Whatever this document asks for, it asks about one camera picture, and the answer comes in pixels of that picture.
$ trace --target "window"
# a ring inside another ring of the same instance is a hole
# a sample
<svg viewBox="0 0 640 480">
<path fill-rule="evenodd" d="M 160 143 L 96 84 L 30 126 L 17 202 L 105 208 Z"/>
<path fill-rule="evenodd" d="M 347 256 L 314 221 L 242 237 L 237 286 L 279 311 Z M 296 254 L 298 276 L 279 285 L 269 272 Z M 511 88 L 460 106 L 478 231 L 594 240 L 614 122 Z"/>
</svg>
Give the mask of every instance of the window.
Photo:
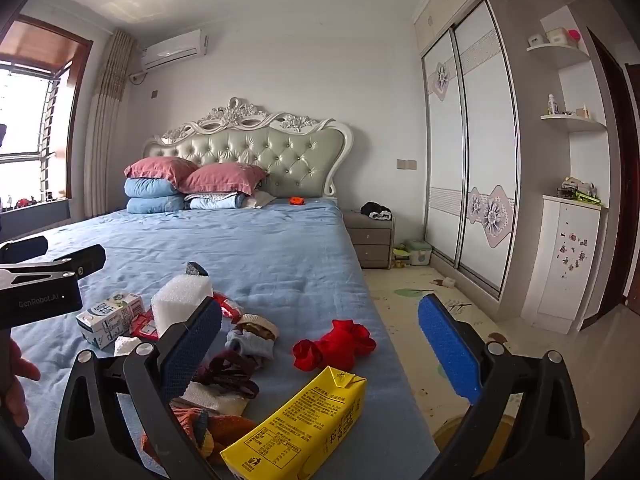
<svg viewBox="0 0 640 480">
<path fill-rule="evenodd" d="M 0 43 L 2 211 L 70 198 L 73 124 L 91 44 L 25 16 Z"/>
</svg>

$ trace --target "tiled floor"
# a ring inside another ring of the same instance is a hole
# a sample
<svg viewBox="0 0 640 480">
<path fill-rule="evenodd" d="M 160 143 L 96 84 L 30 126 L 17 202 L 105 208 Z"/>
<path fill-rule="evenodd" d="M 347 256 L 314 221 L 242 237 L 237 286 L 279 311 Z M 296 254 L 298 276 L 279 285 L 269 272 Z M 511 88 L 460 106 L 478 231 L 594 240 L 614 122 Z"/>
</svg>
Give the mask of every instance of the tiled floor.
<svg viewBox="0 0 640 480">
<path fill-rule="evenodd" d="M 571 375 L 586 444 L 586 477 L 604 464 L 640 408 L 640 316 L 619 306 L 580 333 L 561 335 L 527 326 L 520 318 L 494 323 L 455 288 L 438 284 L 431 267 L 366 270 L 372 298 L 432 434 L 465 412 L 468 403 L 453 392 L 417 325 L 417 303 L 433 290 L 456 319 L 471 323 L 485 341 L 495 339 L 514 353 L 541 356 L 558 350 Z M 513 396 L 505 413 L 515 416 Z"/>
</svg>

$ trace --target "nightstand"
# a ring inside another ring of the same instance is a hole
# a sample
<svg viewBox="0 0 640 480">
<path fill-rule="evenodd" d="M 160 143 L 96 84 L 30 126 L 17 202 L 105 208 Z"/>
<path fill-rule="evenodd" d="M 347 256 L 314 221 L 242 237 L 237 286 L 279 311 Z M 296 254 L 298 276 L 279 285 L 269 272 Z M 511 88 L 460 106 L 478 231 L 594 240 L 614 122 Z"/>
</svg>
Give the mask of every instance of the nightstand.
<svg viewBox="0 0 640 480">
<path fill-rule="evenodd" d="M 363 269 L 389 269 L 396 218 L 374 220 L 357 211 L 343 211 L 342 218 Z"/>
</svg>

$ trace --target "blue gripper pad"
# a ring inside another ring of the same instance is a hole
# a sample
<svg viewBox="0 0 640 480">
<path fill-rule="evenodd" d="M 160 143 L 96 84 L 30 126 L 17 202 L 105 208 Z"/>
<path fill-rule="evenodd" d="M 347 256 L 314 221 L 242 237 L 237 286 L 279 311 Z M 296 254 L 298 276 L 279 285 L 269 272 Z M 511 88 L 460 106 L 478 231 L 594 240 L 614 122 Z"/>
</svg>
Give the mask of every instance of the blue gripper pad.
<svg viewBox="0 0 640 480">
<path fill-rule="evenodd" d="M 164 402 L 169 403 L 184 394 L 211 343 L 220 332 L 222 310 L 213 298 L 207 299 L 207 307 L 193 320 L 186 334 L 164 362 L 160 377 L 160 396 Z"/>
<path fill-rule="evenodd" d="M 429 294 L 418 304 L 418 324 L 440 365 L 460 397 L 475 404 L 481 394 L 480 366 L 471 350 L 456 331 L 455 322 L 434 294 Z"/>
</svg>

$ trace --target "air conditioner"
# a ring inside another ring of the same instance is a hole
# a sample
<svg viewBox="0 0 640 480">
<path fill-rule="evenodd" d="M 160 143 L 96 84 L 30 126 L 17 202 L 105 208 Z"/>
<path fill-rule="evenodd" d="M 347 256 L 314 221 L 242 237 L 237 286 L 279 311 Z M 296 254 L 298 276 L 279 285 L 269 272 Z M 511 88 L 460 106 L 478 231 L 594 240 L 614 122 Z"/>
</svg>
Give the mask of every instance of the air conditioner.
<svg viewBox="0 0 640 480">
<path fill-rule="evenodd" d="M 207 53 L 207 39 L 207 35 L 198 29 L 156 43 L 143 50 L 142 70 L 149 72 L 153 68 L 183 59 L 202 57 Z"/>
</svg>

